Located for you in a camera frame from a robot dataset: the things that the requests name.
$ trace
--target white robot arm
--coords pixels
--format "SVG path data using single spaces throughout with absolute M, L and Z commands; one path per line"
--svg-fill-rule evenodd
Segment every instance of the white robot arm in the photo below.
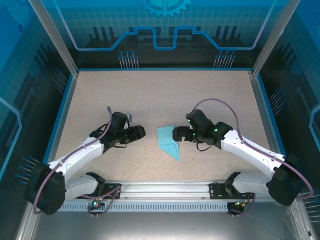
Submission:
M 83 166 L 109 149 L 124 148 L 117 144 L 128 145 L 145 137 L 146 132 L 142 126 L 130 127 L 131 119 L 132 116 L 129 114 L 115 112 L 112 114 L 107 133 L 103 130 L 107 128 L 105 124 L 93 131 L 83 144 L 66 156 L 49 164 L 35 165 L 24 192 L 24 198 L 33 204 L 40 192 L 40 186 L 52 171 L 55 172 L 46 182 L 37 204 L 37 207 L 47 215 L 56 213 L 64 202 L 71 199 L 91 194 L 104 195 L 105 180 L 99 175 L 89 172 L 80 178 L 71 178 Z
M 304 186 L 304 181 L 296 174 L 304 172 L 299 158 L 293 155 L 286 157 L 265 149 L 242 137 L 223 122 L 214 125 L 199 109 L 187 114 L 186 118 L 191 126 L 179 126 L 173 130 L 173 139 L 176 142 L 182 142 L 184 137 L 185 141 L 196 143 L 197 148 L 199 144 L 215 146 L 239 156 L 264 173 L 233 173 L 224 184 L 225 192 L 231 197 L 238 193 L 255 193 L 270 195 L 284 206 L 293 203 Z M 293 167 L 294 171 L 289 169 L 288 165 Z

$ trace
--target speckled tabletop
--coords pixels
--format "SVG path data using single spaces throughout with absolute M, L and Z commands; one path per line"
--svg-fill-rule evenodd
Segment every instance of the speckled tabletop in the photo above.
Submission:
M 157 128 L 188 126 L 186 114 L 201 100 L 218 98 L 237 112 L 241 133 L 269 148 L 247 71 L 108 71 L 81 72 L 67 116 L 57 158 L 82 144 L 89 134 L 109 121 L 113 112 L 130 113 L 132 126 L 145 128 L 146 137 L 126 149 L 112 148 L 81 169 L 74 177 L 95 172 L 106 180 L 225 180 L 233 172 L 259 173 L 245 160 L 215 147 L 206 152 L 179 143 L 180 162 L 162 151 Z M 213 123 L 236 121 L 217 102 L 199 109 Z

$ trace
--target blue panel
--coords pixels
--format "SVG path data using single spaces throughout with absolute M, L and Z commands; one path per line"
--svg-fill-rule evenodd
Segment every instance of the blue panel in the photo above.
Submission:
M 0 0 L 0 35 L 0 239 L 11 240 L 25 212 L 27 161 L 44 159 L 70 72 L 28 1 Z
M 301 1 L 261 71 L 285 151 L 302 159 L 316 190 L 320 188 L 319 26 L 319 1 Z
M 286 2 L 44 1 L 79 67 L 119 69 L 121 51 L 139 53 L 140 68 L 252 68 Z M 236 53 L 216 67 L 220 51 Z

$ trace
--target blue circuit graphic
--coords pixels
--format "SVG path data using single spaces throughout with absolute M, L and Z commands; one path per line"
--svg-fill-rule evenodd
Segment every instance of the blue circuit graphic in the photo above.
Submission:
M 8 163 L 9 163 L 9 160 L 11 158 L 11 155 L 16 147 L 16 144 L 17 144 L 17 141 L 18 141 L 18 138 L 20 136 L 20 133 L 22 131 L 22 119 L 21 119 L 21 115 L 20 115 L 20 112 L 12 105 L 10 105 L 6 100 L 4 100 L 2 97 L 0 97 L 0 103 L 2 103 L 3 105 L 5 105 L 11 112 L 13 112 L 15 115 L 16 115 L 16 118 L 17 118 L 17 122 L 18 122 L 18 125 L 19 125 L 19 128 L 14 136 L 14 139 L 13 139 L 13 142 L 12 142 L 12 145 L 9 149 L 9 152 L 8 154 L 6 155 L 6 158 L 4 160 L 4 163 L 3 163 L 3 166 L 0 170 L 0 182 L 2 180 L 2 177 L 4 176 L 5 174 L 5 171 L 6 171 L 6 168 L 8 166 Z
M 144 2 L 144 6 L 146 9 L 149 9 L 149 11 L 151 11 L 152 9 L 152 13 L 155 13 L 156 15 L 162 15 L 162 16 L 168 16 L 171 14 L 174 14 L 174 13 L 180 13 L 181 12 L 181 9 L 184 9 L 186 6 L 185 4 L 188 4 L 188 3 L 191 3 L 189 0 L 186 1 L 184 0 L 183 1 L 183 4 L 181 1 L 178 1 L 178 0 L 162 0 L 162 1 L 159 1 L 159 0 L 142 0 Z M 64 18 L 62 12 L 61 12 L 61 9 L 59 8 L 58 6 L 58 3 L 56 0 L 53 1 L 54 2 L 54 5 L 57 9 L 57 12 L 62 20 L 62 23 L 66 29 L 66 32 L 68 33 L 73 45 L 74 45 L 74 48 L 78 51 L 81 51 L 81 52 L 108 52 L 108 51 L 113 51 L 127 36 L 138 36 L 139 33 L 138 31 L 139 30 L 151 30 L 152 31 L 152 36 L 153 36 L 153 46 L 154 46 L 154 49 L 156 50 L 159 50 L 159 51 L 171 51 L 171 50 L 174 50 L 176 49 L 177 47 L 177 42 L 178 42 L 178 31 L 179 30 L 192 30 L 192 34 L 193 35 L 203 35 L 214 47 L 216 47 L 216 49 L 218 50 L 229 50 L 229 51 L 233 51 L 233 50 L 239 50 L 239 51 L 250 51 L 250 50 L 253 50 L 256 48 L 259 40 L 260 40 L 260 37 L 263 33 L 263 31 L 265 30 L 265 27 L 271 17 L 271 14 L 278 2 L 278 0 L 275 0 L 274 3 L 272 4 L 271 8 L 269 9 L 268 11 L 268 14 L 267 16 L 265 17 L 265 20 L 263 21 L 263 24 L 261 26 L 261 29 L 253 43 L 253 45 L 251 47 L 221 47 L 219 46 L 214 40 L 213 38 L 206 32 L 206 31 L 201 31 L 201 30 L 197 30 L 197 26 L 195 25 L 184 25 L 184 26 L 177 26 L 175 29 L 174 29 L 174 33 L 173 33 L 173 46 L 168 46 L 168 47 L 160 47 L 158 46 L 158 43 L 157 43 L 157 31 L 156 29 L 153 27 L 153 26 L 135 26 L 133 27 L 133 31 L 129 31 L 129 32 L 125 32 L 121 37 L 119 37 L 117 39 L 117 41 L 113 44 L 113 46 L 111 47 L 108 47 L 108 48 L 81 48 L 77 45 L 76 43 L 76 40 L 74 38 L 74 36 L 72 35 L 71 33 L 71 30 L 70 28 L 68 27 L 68 24 L 67 24 L 67 21 L 66 19 Z M 159 6 L 161 2 L 161 6 L 162 8 L 157 11 L 155 11 L 155 3 L 157 3 L 157 5 Z M 175 10 L 171 9 L 171 7 L 175 6 L 175 5 L 171 5 L 169 4 L 168 2 L 170 2 L 171 4 L 172 3 L 177 3 L 177 2 L 180 2 L 180 5 L 179 7 L 175 7 Z
M 181 10 L 186 10 L 187 5 L 191 4 L 190 0 L 140 0 L 140 2 L 144 5 L 144 10 L 155 14 L 157 18 L 173 17 L 175 14 L 180 14 Z

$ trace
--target cable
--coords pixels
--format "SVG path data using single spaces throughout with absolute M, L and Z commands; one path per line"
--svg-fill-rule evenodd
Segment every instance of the cable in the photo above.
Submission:
M 98 137 L 96 140 L 93 140 L 91 142 L 89 142 L 87 145 L 83 145 L 79 148 L 77 148 L 76 150 L 72 151 L 71 153 L 69 153 L 59 164 L 57 164 L 55 166 L 54 169 L 52 169 L 52 171 L 48 174 L 48 176 L 44 179 L 43 183 L 41 184 L 40 188 L 39 188 L 39 191 L 38 193 L 36 194 L 36 197 L 35 197 L 35 200 L 34 200 L 34 203 L 33 203 L 33 213 L 35 215 L 38 215 L 40 213 L 42 213 L 42 211 L 37 211 L 37 206 L 38 206 L 38 202 L 39 202 L 39 199 L 40 199 L 40 196 L 41 196 L 41 193 L 42 191 L 44 190 L 47 182 L 49 181 L 49 179 L 53 176 L 53 174 L 71 157 L 73 156 L 74 154 L 78 153 L 79 151 L 81 151 L 82 149 L 85 149 L 89 146 L 91 146 L 92 144 L 95 144 L 96 142 L 100 141 L 100 139 L 102 139 L 106 134 L 107 132 L 109 131 L 110 127 L 111 127 L 111 123 L 112 123 L 112 110 L 111 108 L 108 106 L 108 112 L 110 113 L 110 119 L 109 119 L 109 123 L 107 124 L 107 127 L 106 129 L 104 130 L 103 134 Z
M 256 194 L 254 193 L 254 197 L 253 197 L 252 203 L 251 203 L 251 205 L 250 205 L 250 207 L 248 208 L 247 211 L 245 211 L 245 212 L 241 212 L 241 211 L 238 211 L 238 210 L 230 210 L 230 211 L 238 213 L 238 214 L 240 213 L 240 216 L 245 216 L 252 210 L 252 208 L 255 205 L 255 203 L 256 203 Z
M 270 159 L 273 159 L 275 161 L 277 161 L 278 163 L 281 163 L 283 164 L 284 166 L 286 166 L 288 169 L 290 169 L 291 171 L 293 171 L 296 175 L 299 176 L 299 178 L 302 179 L 302 181 L 304 181 L 305 185 L 308 187 L 310 193 L 307 195 L 307 196 L 298 196 L 299 199 L 310 199 L 312 198 L 312 196 L 314 195 L 314 189 L 312 188 L 311 184 L 309 183 L 309 181 L 298 171 L 296 170 L 294 167 L 292 167 L 291 165 L 289 165 L 288 163 L 250 145 L 249 143 L 247 143 L 246 141 L 244 141 L 244 138 L 242 137 L 241 133 L 240 133 L 240 122 L 239 122 L 239 118 L 235 112 L 235 110 L 228 104 L 226 103 L 225 101 L 222 101 L 220 99 L 217 99 L 217 98 L 207 98 L 205 100 L 202 100 L 200 101 L 193 109 L 196 110 L 200 104 L 204 103 L 204 102 L 208 102 L 208 101 L 215 101 L 215 102 L 219 102 L 219 103 L 222 103 L 223 105 L 227 106 L 231 112 L 233 113 L 234 117 L 235 117 L 235 121 L 236 121 L 236 129 L 237 129 L 237 132 L 238 132 L 238 136 L 239 136 L 239 139 L 243 142 L 244 145 L 246 145 L 247 147 L 251 148 L 252 150 L 270 158 Z
M 86 199 L 94 199 L 94 200 L 95 200 L 95 199 L 104 199 L 104 198 L 106 198 L 106 197 L 108 197 L 108 196 L 110 196 L 111 194 L 114 193 L 114 196 L 113 196 L 110 204 L 108 205 L 108 207 L 107 207 L 102 213 L 97 214 L 97 217 L 99 217 L 99 216 L 103 216 L 104 214 L 106 214 L 106 213 L 109 211 L 109 209 L 111 208 L 111 205 L 114 203 L 114 200 L 115 200 L 116 197 L 117 197 L 117 194 L 118 194 L 118 191 L 119 191 L 119 190 L 120 190 L 120 186 L 117 186 L 117 187 L 116 187 L 115 189 L 113 189 L 111 192 L 108 192 L 108 193 L 106 193 L 106 194 L 103 195 L 103 196 L 92 197 L 92 196 L 83 195 L 82 197 L 83 197 L 83 198 L 86 198 Z M 91 206 L 89 206 L 89 208 L 88 208 L 88 213 L 91 214 L 91 215 L 93 215 L 92 212 L 91 212 Z
M 198 143 L 198 142 L 196 143 L 196 149 L 198 149 L 199 152 L 208 151 L 211 147 L 212 147 L 212 145 L 211 145 L 210 147 L 206 148 L 206 149 L 200 150 L 200 149 L 199 149 L 199 143 Z
M 246 195 L 248 196 L 248 199 L 246 200 L 247 202 L 244 202 L 245 206 L 248 205 L 250 203 L 250 200 L 251 200 L 250 199 L 250 193 L 247 192 Z M 239 202 L 238 202 L 238 203 L 235 204 L 235 206 L 236 206 L 236 208 L 239 208 L 239 207 L 242 206 L 242 204 L 239 204 Z

